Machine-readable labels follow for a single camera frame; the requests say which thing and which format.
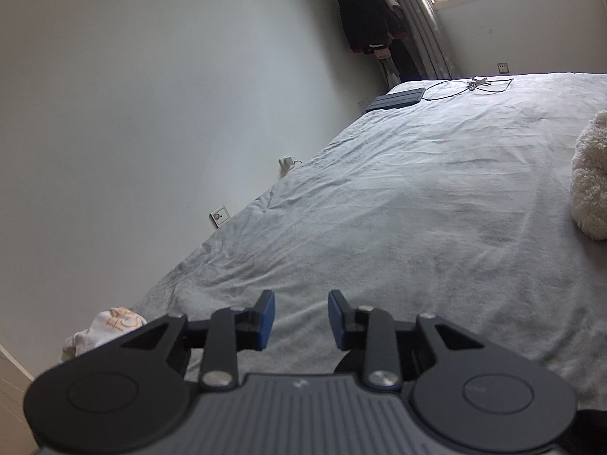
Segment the black and cream raglan sweatshirt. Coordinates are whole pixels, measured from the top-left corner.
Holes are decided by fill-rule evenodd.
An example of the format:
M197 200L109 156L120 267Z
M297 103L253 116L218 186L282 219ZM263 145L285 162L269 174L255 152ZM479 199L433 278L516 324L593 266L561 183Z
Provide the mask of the black and cream raglan sweatshirt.
M334 374L362 375L365 354L363 351L350 350L334 368Z

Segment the dark clothes hanging on rack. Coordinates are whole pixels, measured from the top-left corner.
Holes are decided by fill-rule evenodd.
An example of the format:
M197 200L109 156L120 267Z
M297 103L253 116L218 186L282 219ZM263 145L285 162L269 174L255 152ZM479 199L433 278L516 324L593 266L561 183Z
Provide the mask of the dark clothes hanging on rack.
M338 0L338 8L352 52L374 56L386 75L401 81L422 78L397 0Z

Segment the white printed cloth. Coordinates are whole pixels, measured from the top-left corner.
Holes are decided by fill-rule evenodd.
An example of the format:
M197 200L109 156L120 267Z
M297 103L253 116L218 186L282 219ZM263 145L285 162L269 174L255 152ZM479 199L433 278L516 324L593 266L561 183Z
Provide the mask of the white printed cloth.
M113 307L102 311L86 330L66 339L59 363L71 361L79 355L142 328L146 323L147 320L143 316L124 307Z

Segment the grey bed sheet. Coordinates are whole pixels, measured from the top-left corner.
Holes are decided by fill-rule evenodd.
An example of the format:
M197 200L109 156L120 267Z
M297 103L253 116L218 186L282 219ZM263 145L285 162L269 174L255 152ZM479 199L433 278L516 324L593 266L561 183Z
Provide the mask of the grey bed sheet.
M374 111L260 195L136 305L207 319L272 290L265 351L242 372L329 373L327 316L354 305L434 312L560 374L606 406L606 248L569 209L575 141L606 107L602 74L522 75L489 93L435 87Z

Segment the white plush dog toy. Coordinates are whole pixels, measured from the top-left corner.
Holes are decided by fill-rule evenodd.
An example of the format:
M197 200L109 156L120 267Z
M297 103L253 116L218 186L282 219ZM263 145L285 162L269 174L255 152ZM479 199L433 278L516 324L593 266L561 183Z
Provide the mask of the white plush dog toy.
M571 216L592 240L606 239L606 111L580 133L571 163Z

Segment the grey dotted curtain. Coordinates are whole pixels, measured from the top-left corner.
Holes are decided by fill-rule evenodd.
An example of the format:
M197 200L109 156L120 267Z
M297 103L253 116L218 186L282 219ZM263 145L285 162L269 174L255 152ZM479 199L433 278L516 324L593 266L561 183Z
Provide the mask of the grey dotted curtain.
M460 76L445 30L439 23L432 0L398 0L414 54L428 79L455 79Z

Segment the wall socket with sticker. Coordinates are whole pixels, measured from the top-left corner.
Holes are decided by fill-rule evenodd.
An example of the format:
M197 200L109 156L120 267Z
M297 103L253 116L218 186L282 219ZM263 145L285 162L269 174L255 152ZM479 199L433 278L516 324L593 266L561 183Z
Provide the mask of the wall socket with sticker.
M216 210L212 210L209 214L209 219L216 229L219 229L230 219L230 213L224 206L218 207Z

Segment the white wall plug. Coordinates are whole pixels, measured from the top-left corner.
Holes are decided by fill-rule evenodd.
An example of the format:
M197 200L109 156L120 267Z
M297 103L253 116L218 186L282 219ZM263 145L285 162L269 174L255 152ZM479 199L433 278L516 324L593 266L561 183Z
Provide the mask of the white wall plug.
M300 159L296 159L290 155L284 156L278 159L280 170L284 175L292 171L298 165L302 165L302 161Z

